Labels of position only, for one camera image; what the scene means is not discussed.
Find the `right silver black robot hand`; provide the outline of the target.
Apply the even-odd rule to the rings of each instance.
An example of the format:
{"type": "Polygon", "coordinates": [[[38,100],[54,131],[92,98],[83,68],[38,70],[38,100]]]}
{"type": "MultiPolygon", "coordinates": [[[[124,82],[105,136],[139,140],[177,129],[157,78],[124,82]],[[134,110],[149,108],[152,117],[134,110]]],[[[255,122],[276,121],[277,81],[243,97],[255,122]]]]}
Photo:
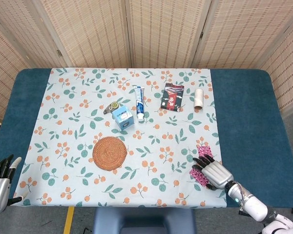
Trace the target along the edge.
{"type": "Polygon", "coordinates": [[[210,155],[193,157],[192,160],[195,162],[192,168],[201,172],[209,181],[206,184],[209,190],[223,190],[229,182],[234,180],[232,173],[210,155]]]}

